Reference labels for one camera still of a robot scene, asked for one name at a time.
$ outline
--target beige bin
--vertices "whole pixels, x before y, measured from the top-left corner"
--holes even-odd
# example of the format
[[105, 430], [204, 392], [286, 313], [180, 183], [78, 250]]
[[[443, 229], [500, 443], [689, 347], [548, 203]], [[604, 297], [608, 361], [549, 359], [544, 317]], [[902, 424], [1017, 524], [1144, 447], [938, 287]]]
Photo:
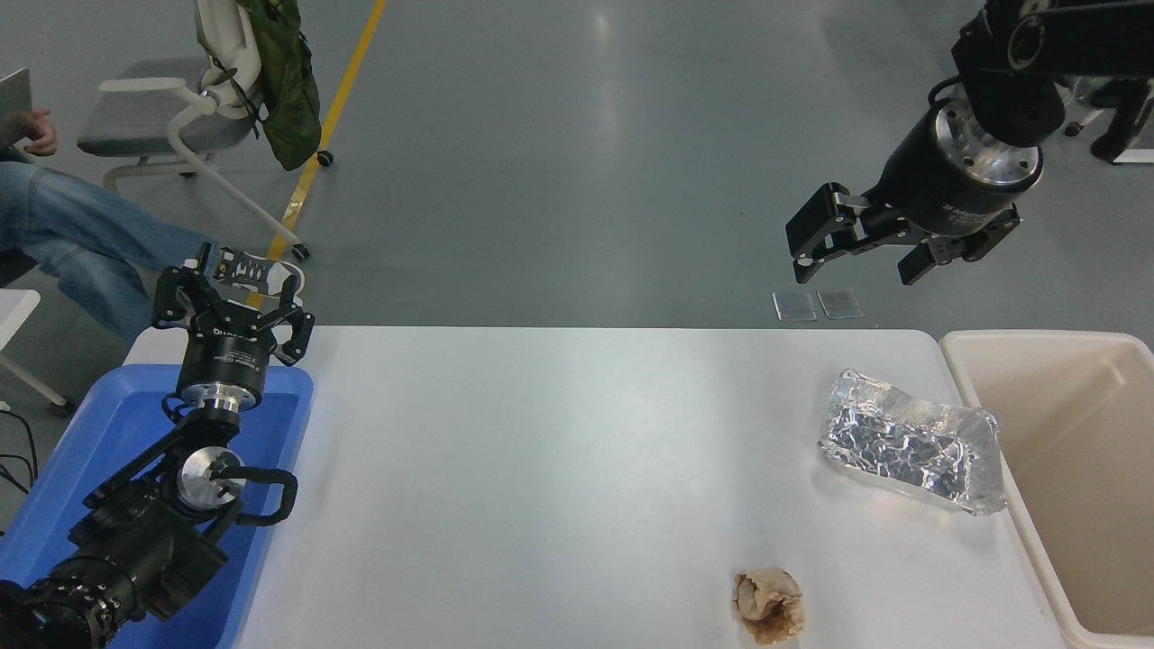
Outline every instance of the beige bin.
[[1066, 641], [1154, 648], [1154, 355], [1124, 334], [956, 331], [966, 405], [1003, 422], [1006, 499]]

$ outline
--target gray floor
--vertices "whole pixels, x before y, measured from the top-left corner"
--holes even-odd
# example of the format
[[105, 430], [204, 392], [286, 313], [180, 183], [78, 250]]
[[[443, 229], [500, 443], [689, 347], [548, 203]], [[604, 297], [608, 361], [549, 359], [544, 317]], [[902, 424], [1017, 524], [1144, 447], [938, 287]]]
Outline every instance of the gray floor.
[[[328, 98], [373, 3], [302, 3]], [[315, 253], [306, 305], [330, 324], [787, 326], [771, 298], [797, 290], [786, 221], [822, 182], [877, 180], [980, 5], [391, 0], [332, 139], [337, 165], [298, 226]], [[197, 53], [187, 3], [148, 0], [6, 7], [0, 39], [0, 70], [30, 67], [54, 110], [65, 147], [51, 164], [92, 181], [112, 163], [70, 143], [96, 84], [136, 59]], [[1046, 146], [1044, 178], [1019, 201], [1025, 225], [984, 261], [906, 288], [904, 251], [839, 260], [804, 290], [852, 289], [865, 316], [788, 326], [1154, 343], [1154, 169], [1094, 161], [1093, 136]], [[297, 181], [263, 140], [219, 162], [273, 212]], [[225, 243], [270, 241], [207, 182], [123, 188]], [[17, 286], [44, 300], [6, 351], [81, 397], [126, 350], [50, 279]], [[47, 455], [61, 423], [8, 378], [0, 391], [33, 417]], [[0, 423], [9, 447], [20, 441]], [[0, 520], [17, 505], [0, 491]]]

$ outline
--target plastic bin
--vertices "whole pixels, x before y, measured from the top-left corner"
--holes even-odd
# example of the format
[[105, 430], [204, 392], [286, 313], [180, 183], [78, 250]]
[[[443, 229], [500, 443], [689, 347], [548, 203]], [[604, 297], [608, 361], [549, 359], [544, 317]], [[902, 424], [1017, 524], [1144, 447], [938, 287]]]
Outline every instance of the plastic bin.
[[965, 404], [1003, 420], [1009, 509], [1066, 641], [1154, 648], [1154, 355], [1039, 330], [942, 350]]
[[[48, 574], [76, 546], [68, 530], [88, 509], [93, 487], [172, 428], [160, 397], [177, 385], [175, 365], [129, 365], [100, 378], [84, 397], [40, 479], [0, 539], [0, 579], [28, 587]], [[241, 415], [228, 445], [247, 464], [292, 469], [308, 423], [313, 381], [297, 367], [269, 367], [264, 401]], [[279, 490], [249, 485], [248, 513], [272, 512]], [[167, 624], [149, 616], [117, 634], [114, 649], [226, 649], [248, 613], [275, 528], [233, 525], [219, 547], [228, 562]]]

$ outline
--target laptop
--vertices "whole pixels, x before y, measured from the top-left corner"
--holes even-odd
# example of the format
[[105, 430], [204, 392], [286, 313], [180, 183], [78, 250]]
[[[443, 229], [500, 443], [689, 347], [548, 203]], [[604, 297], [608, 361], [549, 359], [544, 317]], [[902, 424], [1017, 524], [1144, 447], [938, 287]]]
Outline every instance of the laptop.
[[0, 150], [20, 142], [32, 119], [32, 87], [28, 68], [0, 79]]

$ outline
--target crumpled aluminum foil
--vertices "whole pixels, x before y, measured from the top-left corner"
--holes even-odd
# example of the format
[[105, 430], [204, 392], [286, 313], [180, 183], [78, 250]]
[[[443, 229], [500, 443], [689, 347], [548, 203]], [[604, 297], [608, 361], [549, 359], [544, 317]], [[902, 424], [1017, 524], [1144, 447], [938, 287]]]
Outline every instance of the crumpled aluminum foil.
[[999, 430], [988, 410], [922, 401], [846, 370], [830, 395], [818, 446], [856, 478], [992, 514], [1005, 507]]

